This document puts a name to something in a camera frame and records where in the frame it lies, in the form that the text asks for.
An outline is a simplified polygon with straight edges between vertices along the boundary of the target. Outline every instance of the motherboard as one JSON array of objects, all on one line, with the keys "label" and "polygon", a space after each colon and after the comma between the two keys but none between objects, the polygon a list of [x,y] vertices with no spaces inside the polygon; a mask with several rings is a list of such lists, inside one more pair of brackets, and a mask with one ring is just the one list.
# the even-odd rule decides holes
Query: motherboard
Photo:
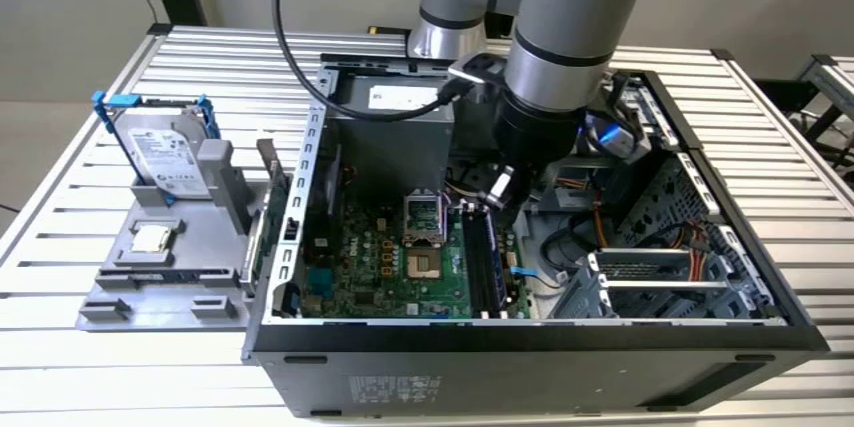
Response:
[{"label": "motherboard", "polygon": [[[402,205],[342,207],[341,248],[330,262],[308,270],[304,317],[432,318],[479,317],[472,308],[463,212],[440,196],[416,194]],[[495,236],[501,268],[500,292],[509,318],[529,318],[517,246],[509,232]]]}]

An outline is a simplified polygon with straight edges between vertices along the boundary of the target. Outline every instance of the robotic arm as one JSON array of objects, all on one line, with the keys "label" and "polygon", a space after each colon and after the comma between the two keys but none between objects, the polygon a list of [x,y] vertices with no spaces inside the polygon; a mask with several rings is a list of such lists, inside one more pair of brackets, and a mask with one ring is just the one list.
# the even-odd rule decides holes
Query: robotic arm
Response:
[{"label": "robotic arm", "polygon": [[483,14],[517,8],[493,124],[504,170],[487,201],[521,202],[532,178],[572,150],[635,1],[421,0],[408,51],[430,58],[483,50]]}]

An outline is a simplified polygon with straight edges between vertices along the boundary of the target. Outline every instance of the aluminum table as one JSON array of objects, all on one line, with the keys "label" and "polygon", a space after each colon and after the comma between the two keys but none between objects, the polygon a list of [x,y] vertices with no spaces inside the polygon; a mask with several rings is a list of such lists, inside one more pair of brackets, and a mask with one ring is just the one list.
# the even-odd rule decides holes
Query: aluminum table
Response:
[{"label": "aluminum table", "polygon": [[[310,74],[322,52],[402,55],[393,35],[290,34]],[[496,42],[493,51],[507,51]],[[854,425],[854,194],[737,64],[708,50],[621,47],[611,65],[655,70],[736,203],[832,352],[699,414],[352,419],[346,424]],[[148,35],[112,93],[213,100],[234,166],[266,174],[253,150],[274,139],[296,160],[308,94],[262,31],[174,27]],[[3,426],[252,425],[290,417],[260,368],[240,364],[242,334],[73,330],[133,197],[132,170],[94,116],[0,239],[0,418]]]}]

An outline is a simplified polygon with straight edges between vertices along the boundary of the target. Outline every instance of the metal rack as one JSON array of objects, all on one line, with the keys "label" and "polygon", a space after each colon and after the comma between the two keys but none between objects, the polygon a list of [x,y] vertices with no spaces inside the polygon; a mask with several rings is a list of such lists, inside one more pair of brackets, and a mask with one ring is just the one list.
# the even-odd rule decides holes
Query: metal rack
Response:
[{"label": "metal rack", "polygon": [[[394,35],[293,34],[289,41],[309,75],[321,52],[404,52],[402,37]],[[496,42],[491,48],[505,53],[508,45]],[[824,359],[707,411],[664,417],[700,426],[724,419],[737,425],[793,426],[820,416],[824,425],[849,425],[854,194],[733,61],[707,50],[623,47],[611,65],[659,73],[832,349]],[[213,99],[222,138],[234,144],[233,164],[245,169],[246,178],[266,176],[253,151],[258,130],[273,137],[285,170],[293,168],[308,94],[270,33],[174,27],[168,34],[146,36],[112,93],[185,100],[205,93]],[[133,202],[126,188],[132,176],[114,139],[92,116],[0,239],[0,291],[9,294],[0,296],[0,378],[8,376],[5,384],[16,385],[0,400],[0,412],[41,412],[40,419],[49,421],[52,416],[65,420],[66,410],[88,409],[74,414],[88,423],[126,424],[132,418],[140,425],[184,418],[194,423],[242,421],[246,415],[258,425],[281,422],[289,413],[266,376],[258,368],[237,366],[241,333],[73,330],[77,309]],[[116,410],[130,408],[142,410]],[[531,421],[636,425],[663,419],[657,414],[517,419],[520,424]],[[437,423],[463,422],[472,419]]]},{"label": "metal rack", "polygon": [[[847,166],[839,171],[839,174],[848,180],[848,183],[851,182],[849,172],[852,169],[847,157],[851,149],[840,150],[817,142],[821,134],[835,128],[833,123],[843,115],[854,120],[854,79],[851,75],[854,75],[854,57],[813,55],[795,79],[796,82],[805,82],[813,89],[816,88],[831,102],[827,110],[805,130],[803,137],[817,147],[829,150],[833,167]],[[848,136],[845,142],[849,146],[854,138]]]}]

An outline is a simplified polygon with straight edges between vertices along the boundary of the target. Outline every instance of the sticker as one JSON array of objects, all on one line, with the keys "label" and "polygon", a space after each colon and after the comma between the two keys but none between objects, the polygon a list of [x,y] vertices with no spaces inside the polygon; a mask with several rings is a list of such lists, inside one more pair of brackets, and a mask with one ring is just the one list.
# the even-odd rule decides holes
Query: sticker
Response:
[{"label": "sticker", "polygon": [[209,196],[186,137],[173,130],[128,129],[154,184],[174,197]]},{"label": "sticker", "polygon": [[432,403],[440,384],[440,375],[350,375],[349,393],[357,404]]},{"label": "sticker", "polygon": [[370,87],[368,109],[414,110],[436,100],[435,87],[374,85]]},{"label": "sticker", "polygon": [[137,282],[162,282],[161,274],[130,274],[130,280],[136,280]]}]

